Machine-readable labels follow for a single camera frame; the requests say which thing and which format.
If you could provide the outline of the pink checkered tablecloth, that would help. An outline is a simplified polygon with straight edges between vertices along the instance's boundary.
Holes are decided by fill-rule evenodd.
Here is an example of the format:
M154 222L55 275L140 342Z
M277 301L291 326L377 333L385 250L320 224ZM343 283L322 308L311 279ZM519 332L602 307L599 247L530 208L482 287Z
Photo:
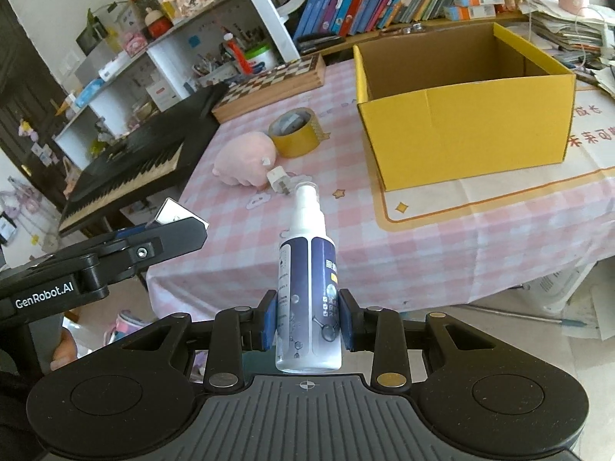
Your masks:
M206 320L252 305L277 285L278 246L293 201L228 186L213 174L221 148L295 106L318 116L325 138L284 164L315 181L337 247L339 283L363 305L414 310L461 304L614 253L614 102L580 88L565 161L383 192L356 108L351 61L322 88L222 125L180 201L208 221L205 246L147 275L156 314Z

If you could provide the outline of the wooden chess board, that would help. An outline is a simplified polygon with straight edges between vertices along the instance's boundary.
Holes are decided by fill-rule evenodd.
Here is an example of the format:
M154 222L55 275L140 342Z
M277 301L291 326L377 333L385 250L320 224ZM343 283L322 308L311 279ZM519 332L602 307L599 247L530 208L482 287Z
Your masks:
M325 63L320 54L285 63L233 85L213 108L220 123L324 85Z

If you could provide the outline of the orange white box lower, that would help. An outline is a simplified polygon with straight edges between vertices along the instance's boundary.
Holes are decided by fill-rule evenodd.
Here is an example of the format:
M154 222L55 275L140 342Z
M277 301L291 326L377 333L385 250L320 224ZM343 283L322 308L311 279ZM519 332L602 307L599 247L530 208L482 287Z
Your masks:
M496 16L494 5L446 6L443 10L444 17L450 21L470 21Z

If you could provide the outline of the yellow cardboard box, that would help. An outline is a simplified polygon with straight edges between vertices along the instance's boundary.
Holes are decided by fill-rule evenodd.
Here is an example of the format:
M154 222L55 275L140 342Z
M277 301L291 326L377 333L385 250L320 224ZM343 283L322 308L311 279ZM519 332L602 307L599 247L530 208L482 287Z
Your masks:
M386 191L561 163L574 73L496 23L356 45L356 101Z

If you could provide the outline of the white blue spray bottle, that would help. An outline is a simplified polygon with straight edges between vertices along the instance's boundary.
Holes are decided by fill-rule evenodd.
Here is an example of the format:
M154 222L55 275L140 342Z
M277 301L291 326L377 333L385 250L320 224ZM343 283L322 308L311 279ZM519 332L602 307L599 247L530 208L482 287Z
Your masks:
M283 373L327 373L342 364L337 251L318 186L301 182L294 197L279 246L275 364Z

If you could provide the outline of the stack of papers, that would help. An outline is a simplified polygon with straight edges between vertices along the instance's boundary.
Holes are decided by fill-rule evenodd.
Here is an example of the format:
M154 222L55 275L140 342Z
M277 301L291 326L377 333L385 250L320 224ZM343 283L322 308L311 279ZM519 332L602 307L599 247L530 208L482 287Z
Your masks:
M527 0L525 13L535 35L562 50L580 53L584 65L590 60L605 66L614 63L612 8L589 4L577 15L563 10L558 0Z

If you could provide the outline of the black stapler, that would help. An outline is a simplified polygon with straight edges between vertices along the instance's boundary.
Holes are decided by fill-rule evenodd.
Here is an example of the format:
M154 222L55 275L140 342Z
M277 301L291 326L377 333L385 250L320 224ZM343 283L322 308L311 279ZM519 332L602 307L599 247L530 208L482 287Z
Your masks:
M301 55L308 55L344 42L345 38L335 33L312 33L297 38L296 48Z

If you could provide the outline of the yellow tape roll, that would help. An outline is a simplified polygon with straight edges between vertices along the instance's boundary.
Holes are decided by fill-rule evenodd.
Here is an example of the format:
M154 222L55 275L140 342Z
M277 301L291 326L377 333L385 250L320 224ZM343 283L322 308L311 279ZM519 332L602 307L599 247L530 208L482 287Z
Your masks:
M297 158L309 154L324 141L325 133L310 108L287 111L268 128L267 135L281 157Z

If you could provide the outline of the black keyboard piano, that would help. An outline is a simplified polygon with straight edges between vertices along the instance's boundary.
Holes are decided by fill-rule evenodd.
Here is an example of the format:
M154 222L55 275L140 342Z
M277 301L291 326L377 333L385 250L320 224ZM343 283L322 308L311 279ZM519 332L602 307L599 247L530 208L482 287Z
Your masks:
M190 178L219 128L228 86L210 85L103 150L83 170L60 219L61 236Z

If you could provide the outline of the white green jar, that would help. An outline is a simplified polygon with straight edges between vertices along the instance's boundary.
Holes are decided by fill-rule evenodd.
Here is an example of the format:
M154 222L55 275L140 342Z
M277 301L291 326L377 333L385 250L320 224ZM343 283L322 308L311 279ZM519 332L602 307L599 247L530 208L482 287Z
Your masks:
M268 43L253 46L245 51L244 56L255 75L273 70L279 65L277 56Z

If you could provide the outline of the pink plush toy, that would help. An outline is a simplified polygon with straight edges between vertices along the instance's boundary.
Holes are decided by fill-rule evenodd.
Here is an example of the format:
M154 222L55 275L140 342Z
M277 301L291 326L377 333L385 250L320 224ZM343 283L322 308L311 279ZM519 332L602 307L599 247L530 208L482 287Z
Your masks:
M269 135L251 131L233 138L218 152L213 175L230 186L263 188L275 167L277 150Z

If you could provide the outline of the white bookshelf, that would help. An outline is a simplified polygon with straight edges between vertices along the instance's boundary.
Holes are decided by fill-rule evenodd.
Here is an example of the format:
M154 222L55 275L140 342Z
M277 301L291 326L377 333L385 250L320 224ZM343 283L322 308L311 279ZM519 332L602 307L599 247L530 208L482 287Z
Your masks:
M250 0L256 13L271 38L281 59L286 63L297 60L299 52L289 31L284 25L284 18L279 14L273 0ZM166 81L169 90L177 98L188 98L196 88L193 80L192 60L188 47L180 42L181 35L188 27L197 22L206 13L213 11L210 5L198 15L183 20L169 32L140 51L129 63L126 63L110 81L99 88L89 102L77 110L75 117L56 135L55 142L63 153L79 170L85 169L93 160L90 154L92 142L97 138L95 123L101 119L104 126L116 138L128 132L128 119L133 103L142 97L133 93L124 76L144 56L156 67L158 76Z

